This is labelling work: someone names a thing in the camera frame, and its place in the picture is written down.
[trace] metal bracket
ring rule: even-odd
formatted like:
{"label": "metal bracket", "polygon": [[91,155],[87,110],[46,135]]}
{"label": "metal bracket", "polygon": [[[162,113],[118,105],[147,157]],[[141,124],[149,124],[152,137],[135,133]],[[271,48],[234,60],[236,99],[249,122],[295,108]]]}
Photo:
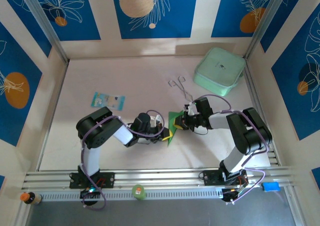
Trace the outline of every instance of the metal bracket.
{"label": "metal bracket", "polygon": [[204,170],[201,173],[203,174],[203,177],[201,179],[204,181],[205,186],[237,186],[241,183],[238,179],[238,176],[243,176],[244,178],[247,178],[247,172],[245,170],[242,170],[239,175],[236,175],[228,181],[224,180],[223,173],[221,170]]}
{"label": "metal bracket", "polygon": [[[78,172],[72,172],[70,176],[70,189],[87,189],[92,187],[92,183],[78,166]],[[115,181],[114,172],[96,172],[90,177],[95,184],[102,189],[113,189]]]}

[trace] blue object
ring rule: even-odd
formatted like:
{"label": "blue object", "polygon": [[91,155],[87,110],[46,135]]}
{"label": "blue object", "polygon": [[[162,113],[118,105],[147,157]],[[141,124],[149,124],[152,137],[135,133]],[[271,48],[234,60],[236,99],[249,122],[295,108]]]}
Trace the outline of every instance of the blue object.
{"label": "blue object", "polygon": [[280,191],[281,189],[279,187],[278,182],[263,182],[262,190],[264,192],[274,192],[274,191]]}
{"label": "blue object", "polygon": [[315,182],[320,190],[320,167],[314,168],[311,171],[314,176]]}
{"label": "blue object", "polygon": [[111,110],[122,111],[125,100],[126,100],[125,96],[120,96],[120,95],[114,96],[114,95],[109,95],[105,93],[95,92],[92,103],[91,103],[91,107],[94,107],[94,108],[108,107]]}

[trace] green plastic container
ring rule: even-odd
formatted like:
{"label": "green plastic container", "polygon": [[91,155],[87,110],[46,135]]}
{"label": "green plastic container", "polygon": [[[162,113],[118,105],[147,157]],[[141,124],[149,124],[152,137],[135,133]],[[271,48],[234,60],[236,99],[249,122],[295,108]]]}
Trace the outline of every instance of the green plastic container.
{"label": "green plastic container", "polygon": [[193,81],[216,95],[225,96],[242,76],[246,61],[222,48],[212,48],[194,71]]}

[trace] green paper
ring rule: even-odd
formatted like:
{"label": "green paper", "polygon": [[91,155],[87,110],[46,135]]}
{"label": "green paper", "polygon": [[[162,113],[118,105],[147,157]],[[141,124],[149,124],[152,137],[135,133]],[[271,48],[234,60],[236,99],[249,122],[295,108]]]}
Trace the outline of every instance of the green paper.
{"label": "green paper", "polygon": [[169,112],[169,130],[172,133],[172,137],[168,139],[168,146],[171,142],[171,140],[174,138],[175,132],[177,128],[174,126],[176,117],[183,115],[184,111],[181,112]]}

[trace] white table surface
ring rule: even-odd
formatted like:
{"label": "white table surface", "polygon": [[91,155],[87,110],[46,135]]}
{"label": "white table surface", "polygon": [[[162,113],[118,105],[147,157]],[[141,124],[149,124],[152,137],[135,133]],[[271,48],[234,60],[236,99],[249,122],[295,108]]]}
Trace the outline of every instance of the white table surface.
{"label": "white table surface", "polygon": [[[168,126],[168,112],[180,112],[185,100],[169,80],[184,76],[185,89],[196,99],[210,92],[193,82],[201,56],[157,56],[71,60],[45,145],[41,171],[76,170],[81,144],[77,122],[98,108],[91,107],[95,92],[125,96],[122,111],[113,110],[126,123],[141,112],[154,109],[163,114]],[[225,97],[235,110],[252,107],[249,91],[242,78]],[[227,108],[222,100],[209,97],[213,111]],[[126,148],[111,137],[101,149],[101,169],[180,169],[218,167],[235,146],[228,129],[210,130],[207,135],[177,130],[171,144],[135,144]],[[249,167],[270,166],[266,154],[257,155]]]}

